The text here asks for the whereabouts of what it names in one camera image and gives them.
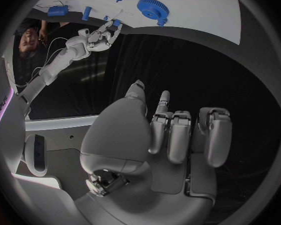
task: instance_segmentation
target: pink light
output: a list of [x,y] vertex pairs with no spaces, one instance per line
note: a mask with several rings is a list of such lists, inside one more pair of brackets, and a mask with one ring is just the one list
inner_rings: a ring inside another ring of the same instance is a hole
[[10,94],[9,94],[9,96],[8,96],[8,98],[7,98],[6,105],[5,105],[5,106],[3,107],[3,109],[0,111],[0,121],[1,121],[1,119],[2,119],[2,117],[3,117],[3,115],[4,115],[4,113],[5,113],[6,108],[8,107],[9,103],[11,102],[13,95],[14,95],[14,90],[12,89],[12,87],[11,87],[10,89],[11,89],[11,90],[10,90]]

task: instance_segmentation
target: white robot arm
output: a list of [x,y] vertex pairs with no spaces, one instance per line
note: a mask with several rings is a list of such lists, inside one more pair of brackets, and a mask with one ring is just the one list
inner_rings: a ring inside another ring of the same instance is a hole
[[113,25],[113,21],[109,21],[99,27],[99,29],[90,31],[81,29],[78,36],[70,38],[66,43],[66,47],[60,51],[55,59],[39,71],[33,81],[18,94],[19,102],[26,117],[30,112],[30,104],[33,99],[43,90],[45,86],[50,85],[58,76],[58,74],[66,69],[73,61],[87,58],[91,52],[100,52],[109,49],[117,39],[121,32],[122,24],[118,26],[117,31],[111,36],[107,28]]

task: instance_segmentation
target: person's hair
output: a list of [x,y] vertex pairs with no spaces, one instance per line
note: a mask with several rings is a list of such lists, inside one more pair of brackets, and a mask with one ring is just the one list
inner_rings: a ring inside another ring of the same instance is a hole
[[36,54],[37,50],[30,50],[30,51],[20,51],[19,50],[19,56],[22,59],[29,59],[32,58]]

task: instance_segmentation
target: person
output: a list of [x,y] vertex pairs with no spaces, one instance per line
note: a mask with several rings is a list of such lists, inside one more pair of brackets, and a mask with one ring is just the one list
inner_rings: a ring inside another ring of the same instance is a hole
[[36,54],[40,42],[46,47],[48,35],[69,22],[47,22],[34,18],[25,18],[17,28],[21,36],[18,49],[21,58],[31,58]]

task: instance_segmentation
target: white surface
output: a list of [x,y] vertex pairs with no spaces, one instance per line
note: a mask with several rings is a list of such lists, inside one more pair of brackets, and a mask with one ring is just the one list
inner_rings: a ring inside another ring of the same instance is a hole
[[94,123],[97,117],[96,115],[61,119],[26,120],[26,132],[89,126]]
[[15,173],[11,173],[15,178],[34,182],[37,184],[43,184],[47,187],[55,188],[55,189],[61,189],[59,182],[54,177],[33,177],[33,176],[23,176]]
[[[50,5],[58,0],[40,0],[37,4]],[[65,0],[70,12],[81,12],[86,6],[92,7],[89,16],[103,20],[119,19],[133,27],[157,27],[157,21],[146,18],[137,8],[139,0]],[[168,22],[165,27],[180,27],[210,33],[233,43],[240,44],[241,13],[238,0],[158,0],[169,9]],[[47,7],[34,6],[42,12]]]

